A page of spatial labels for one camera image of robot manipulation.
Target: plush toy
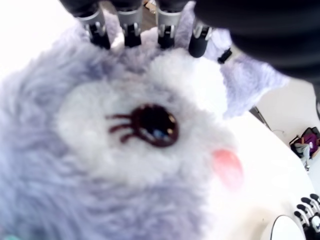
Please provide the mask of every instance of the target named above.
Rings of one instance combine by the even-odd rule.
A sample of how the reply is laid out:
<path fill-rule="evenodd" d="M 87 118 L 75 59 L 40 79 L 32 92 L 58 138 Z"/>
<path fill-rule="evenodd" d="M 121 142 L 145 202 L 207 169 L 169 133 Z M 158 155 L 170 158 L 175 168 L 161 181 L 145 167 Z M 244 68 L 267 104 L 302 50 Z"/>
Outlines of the plush toy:
<path fill-rule="evenodd" d="M 158 47 L 156 28 L 125 48 L 105 13 L 111 50 L 75 26 L 3 81 L 0 239 L 202 240 L 214 228 L 211 179 L 243 177 L 224 119 L 287 80 L 245 55 L 219 65 L 222 29 L 191 57 L 192 8 L 174 49 Z"/>

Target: embroidered eye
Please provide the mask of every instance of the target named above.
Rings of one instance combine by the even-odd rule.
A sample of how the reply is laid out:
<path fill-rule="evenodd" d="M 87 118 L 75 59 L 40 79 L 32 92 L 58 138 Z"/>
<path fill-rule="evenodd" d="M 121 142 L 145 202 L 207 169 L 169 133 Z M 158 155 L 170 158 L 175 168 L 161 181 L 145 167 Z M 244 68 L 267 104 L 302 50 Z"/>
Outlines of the embroidered eye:
<path fill-rule="evenodd" d="M 122 143 L 131 137 L 138 137 L 155 147 L 164 148 L 173 145 L 178 140 L 177 119 L 160 105 L 144 104 L 134 109 L 130 115 L 115 114 L 105 118 L 130 120 L 130 123 L 115 125 L 109 129 L 110 133 L 132 129 L 132 133 L 120 138 Z"/>

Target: pink cheek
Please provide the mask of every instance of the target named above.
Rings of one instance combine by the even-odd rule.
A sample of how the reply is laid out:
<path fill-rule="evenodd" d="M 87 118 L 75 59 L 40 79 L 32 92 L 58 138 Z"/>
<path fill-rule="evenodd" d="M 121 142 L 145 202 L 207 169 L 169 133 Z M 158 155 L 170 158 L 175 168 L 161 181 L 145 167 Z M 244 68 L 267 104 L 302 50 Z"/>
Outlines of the pink cheek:
<path fill-rule="evenodd" d="M 222 183 L 230 190 L 239 189 L 244 182 L 244 172 L 239 158 L 228 150 L 213 153 L 212 168 Z"/>

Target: plush ear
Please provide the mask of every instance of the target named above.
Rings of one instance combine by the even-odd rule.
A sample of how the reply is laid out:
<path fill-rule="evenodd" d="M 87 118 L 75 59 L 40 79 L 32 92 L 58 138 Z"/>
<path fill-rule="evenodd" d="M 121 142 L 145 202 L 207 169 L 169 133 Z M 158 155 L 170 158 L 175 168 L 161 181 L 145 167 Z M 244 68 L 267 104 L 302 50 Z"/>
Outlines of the plush ear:
<path fill-rule="evenodd" d="M 250 110 L 266 92 L 285 86 L 289 78 L 269 64 L 240 54 L 221 66 L 227 95 L 225 118 Z"/>

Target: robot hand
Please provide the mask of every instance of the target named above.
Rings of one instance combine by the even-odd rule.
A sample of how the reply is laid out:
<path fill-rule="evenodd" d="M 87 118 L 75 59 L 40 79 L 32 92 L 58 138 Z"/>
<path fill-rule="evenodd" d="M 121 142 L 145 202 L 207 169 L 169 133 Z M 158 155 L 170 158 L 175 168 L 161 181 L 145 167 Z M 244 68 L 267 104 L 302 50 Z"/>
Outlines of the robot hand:
<path fill-rule="evenodd" d="M 294 215 L 299 219 L 306 240 L 320 239 L 320 199 L 316 194 L 301 198 Z"/>
<path fill-rule="evenodd" d="M 60 0 L 82 22 L 91 41 L 110 48 L 100 0 Z M 117 10 L 125 45 L 141 44 L 142 0 L 110 0 Z M 188 0 L 156 0 L 158 42 L 175 44 L 179 18 Z M 320 85 L 320 1 L 197 0 L 189 52 L 201 57 L 215 28 L 229 29 L 233 43 L 279 72 Z"/>
<path fill-rule="evenodd" d="M 77 18 L 86 30 L 93 44 L 109 49 L 108 30 L 99 0 L 60 0 L 66 10 Z M 117 11 L 123 29 L 124 44 L 135 47 L 141 44 L 142 1 L 110 0 Z M 179 27 L 181 12 L 188 0 L 157 0 L 156 23 L 158 26 L 158 43 L 161 48 L 171 48 L 175 44 L 175 33 Z M 207 47 L 212 27 L 195 19 L 190 40 L 189 52 L 201 57 Z"/>

